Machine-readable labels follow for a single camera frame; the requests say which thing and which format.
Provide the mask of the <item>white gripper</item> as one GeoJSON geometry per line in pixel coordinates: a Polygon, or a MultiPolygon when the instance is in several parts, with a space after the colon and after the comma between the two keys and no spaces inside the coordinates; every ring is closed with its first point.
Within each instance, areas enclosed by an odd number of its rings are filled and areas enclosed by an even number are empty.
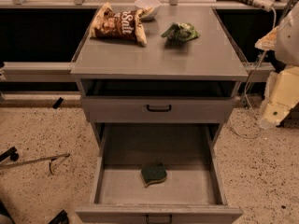
{"type": "MultiPolygon", "coordinates": [[[[255,43],[260,50],[276,48],[278,27],[255,43]]],[[[299,103],[299,67],[288,65],[279,73],[271,72],[264,91],[264,100],[260,106],[258,125],[263,129],[278,126],[299,103]]]]}

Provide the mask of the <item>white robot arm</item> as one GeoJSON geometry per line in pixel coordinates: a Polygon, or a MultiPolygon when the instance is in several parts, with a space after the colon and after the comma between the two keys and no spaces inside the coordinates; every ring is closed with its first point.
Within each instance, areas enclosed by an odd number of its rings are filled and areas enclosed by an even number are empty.
{"type": "Polygon", "coordinates": [[[261,128],[274,128],[299,103],[299,3],[255,47],[273,50],[275,58],[286,65],[278,74],[270,73],[258,117],[261,128]]]}

